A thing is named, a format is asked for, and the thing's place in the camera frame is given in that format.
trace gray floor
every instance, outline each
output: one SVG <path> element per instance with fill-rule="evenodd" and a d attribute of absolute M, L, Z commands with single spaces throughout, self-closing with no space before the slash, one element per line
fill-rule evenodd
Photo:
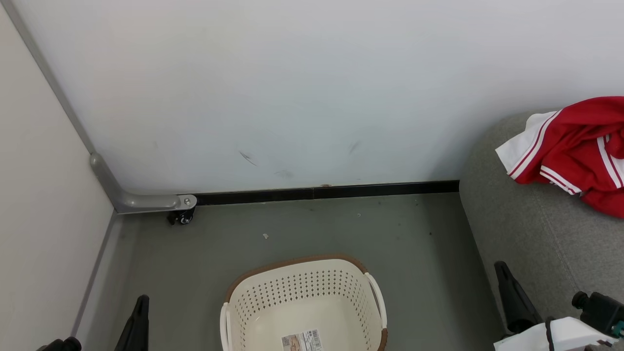
<path fill-rule="evenodd" d="M 151 351 L 220 350 L 219 311 L 240 274 L 337 252 L 379 282 L 387 350 L 491 350 L 503 334 L 456 193 L 201 207 L 175 227 L 146 215 L 137 240 L 113 343 L 147 294 Z"/>

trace striped trim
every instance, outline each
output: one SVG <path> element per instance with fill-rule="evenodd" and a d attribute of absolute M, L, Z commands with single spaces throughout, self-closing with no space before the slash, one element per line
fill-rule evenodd
<path fill-rule="evenodd" d="M 518 176 L 521 175 L 522 172 L 524 172 L 524 170 L 529 166 L 529 163 L 533 161 L 533 158 L 535 158 L 537 151 L 539 151 L 540 147 L 542 146 L 542 143 L 544 141 L 544 134 L 546 134 L 546 129 L 548 128 L 550 123 L 561 113 L 561 111 L 563 110 L 559 110 L 555 112 L 546 121 L 544 121 L 544 123 L 540 127 L 540 131 L 537 133 L 537 138 L 533 142 L 532 147 L 524 154 L 524 156 L 522 156 L 522 158 L 520 159 L 520 161 L 518 161 L 514 169 L 511 172 L 509 172 L 509 176 L 512 179 L 515 180 L 516 178 L 518 178 Z"/>
<path fill-rule="evenodd" d="M 605 150 L 605 144 L 609 141 L 608 136 L 601 136 L 596 139 L 598 142 L 598 150 L 600 151 L 600 157 L 602 157 L 602 163 L 605 165 L 607 169 L 607 173 L 611 177 L 611 180 L 615 184 L 615 188 L 619 189 L 622 187 L 622 178 L 615 170 L 615 165 L 613 164 L 613 160 L 611 159 L 611 155 L 607 154 Z"/>
<path fill-rule="evenodd" d="M 552 169 L 546 166 L 542 166 L 540 168 L 540 174 L 550 179 L 552 182 L 556 183 L 557 185 L 559 185 L 565 191 L 570 193 L 570 195 L 580 194 L 582 192 L 582 190 L 579 187 L 575 186 L 574 184 L 569 182 L 566 178 L 562 177 L 561 174 L 553 171 Z"/>

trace red and white clothing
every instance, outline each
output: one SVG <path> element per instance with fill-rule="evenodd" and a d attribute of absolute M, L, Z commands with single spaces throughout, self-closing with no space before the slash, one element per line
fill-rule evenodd
<path fill-rule="evenodd" d="M 534 114 L 496 149 L 520 184 L 552 182 L 601 212 L 624 218 L 624 96 L 596 97 Z"/>

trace gray fabric ottoman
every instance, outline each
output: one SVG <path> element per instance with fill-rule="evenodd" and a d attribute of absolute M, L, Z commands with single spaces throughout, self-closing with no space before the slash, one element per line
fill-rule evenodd
<path fill-rule="evenodd" d="M 507 262 L 543 318 L 578 318 L 570 302 L 579 290 L 624 302 L 624 220 L 593 210 L 555 185 L 515 183 L 494 151 L 524 130 L 531 114 L 490 129 L 474 147 L 459 184 L 499 312 L 498 260 Z M 614 349 L 624 350 L 624 341 Z"/>

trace white plastic basket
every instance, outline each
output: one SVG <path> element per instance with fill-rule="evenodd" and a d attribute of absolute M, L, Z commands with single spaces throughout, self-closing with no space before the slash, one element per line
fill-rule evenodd
<path fill-rule="evenodd" d="M 383 351 L 388 337 L 377 282 L 345 255 L 306 257 L 243 275 L 230 286 L 220 318 L 223 351 L 305 351 L 292 339 L 301 334 L 311 351 Z"/>

